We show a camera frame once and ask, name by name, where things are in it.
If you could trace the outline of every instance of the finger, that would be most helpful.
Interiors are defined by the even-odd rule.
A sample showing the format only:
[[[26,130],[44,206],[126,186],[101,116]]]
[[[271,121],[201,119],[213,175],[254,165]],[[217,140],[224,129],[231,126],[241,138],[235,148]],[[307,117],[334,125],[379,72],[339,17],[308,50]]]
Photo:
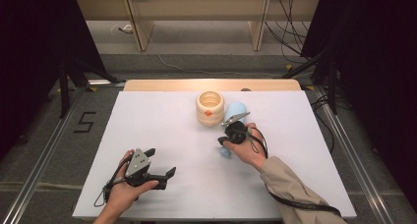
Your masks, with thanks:
[[[232,150],[232,151],[233,151],[234,147],[236,146],[236,143],[232,143],[232,142],[230,142],[229,140],[225,140],[225,141],[224,141],[224,143],[223,143],[223,145],[224,145],[226,148],[228,148],[228,149],[230,149],[230,150]]]
[[[131,154],[133,154],[135,152],[135,150],[133,150],[133,149],[130,149],[130,150],[128,150],[126,153],[125,153],[125,155],[123,156],[123,158],[122,158],[122,160],[120,160],[120,163],[119,164],[121,164],[127,157],[129,157]],[[127,169],[127,166],[128,166],[128,164],[127,163],[125,163],[125,164],[123,164],[123,166],[122,166],[122,168],[119,170],[119,172],[117,173],[117,177],[124,177],[124,174],[125,174],[125,172],[126,172],[126,169]]]
[[[148,181],[145,182],[143,185],[138,186],[135,188],[135,191],[137,193],[137,196],[140,196],[141,194],[152,190],[152,188],[156,187],[159,184],[159,181]]]
[[[256,128],[257,127],[257,125],[255,123],[248,123],[245,126],[248,127],[248,128]]]

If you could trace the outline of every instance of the cabinet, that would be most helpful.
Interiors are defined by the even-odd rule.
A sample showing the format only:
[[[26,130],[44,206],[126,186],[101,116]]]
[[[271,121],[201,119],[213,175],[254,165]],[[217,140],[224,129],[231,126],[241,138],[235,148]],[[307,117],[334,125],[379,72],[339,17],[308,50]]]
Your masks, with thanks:
[[[291,1],[292,21],[309,22],[320,0],[77,1],[86,20],[130,21],[138,49],[144,51],[154,21],[248,21],[253,48],[260,50],[265,21],[287,21]]]

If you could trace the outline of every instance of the person's right hand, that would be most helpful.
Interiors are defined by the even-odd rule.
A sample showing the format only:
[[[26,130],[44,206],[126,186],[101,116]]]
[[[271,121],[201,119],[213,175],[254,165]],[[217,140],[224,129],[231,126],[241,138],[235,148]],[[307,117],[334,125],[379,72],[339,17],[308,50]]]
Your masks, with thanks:
[[[252,129],[252,136],[256,137],[260,141],[264,140],[258,130],[253,130],[257,127],[255,123],[249,123],[246,127]],[[256,140],[249,137],[246,137],[245,141],[240,144],[225,140],[223,145],[233,151],[244,163],[252,165],[258,171],[261,171],[264,162],[267,160],[263,147]]]

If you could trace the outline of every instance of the beige sleeve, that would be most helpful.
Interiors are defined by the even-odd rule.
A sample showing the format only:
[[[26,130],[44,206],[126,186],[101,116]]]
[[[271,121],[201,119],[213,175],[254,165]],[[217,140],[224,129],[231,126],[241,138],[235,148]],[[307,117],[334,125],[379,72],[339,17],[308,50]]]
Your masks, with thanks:
[[[311,189],[306,187],[298,176],[279,158],[270,157],[261,169],[261,179],[268,191],[276,196],[303,203],[328,205]],[[327,211],[310,211],[293,208],[277,202],[282,219],[287,224],[345,223],[337,215]]]

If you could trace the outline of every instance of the cable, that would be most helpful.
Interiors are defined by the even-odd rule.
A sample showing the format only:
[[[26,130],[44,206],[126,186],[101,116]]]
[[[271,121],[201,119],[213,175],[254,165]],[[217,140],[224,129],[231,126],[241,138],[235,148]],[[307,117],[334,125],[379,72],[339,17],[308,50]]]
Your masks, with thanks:
[[[311,106],[315,106],[313,108],[313,113],[315,114],[315,116],[319,119],[319,121],[328,129],[328,132],[330,133],[331,136],[331,146],[329,149],[330,154],[333,153],[334,150],[334,134],[333,131],[331,130],[331,128],[325,123],[325,121],[322,119],[322,117],[319,116],[319,114],[316,112],[317,109],[319,109],[320,107],[322,107],[323,105],[328,103],[328,94],[325,94],[323,96],[321,96],[320,98],[318,98],[316,100],[316,102],[311,103]]]

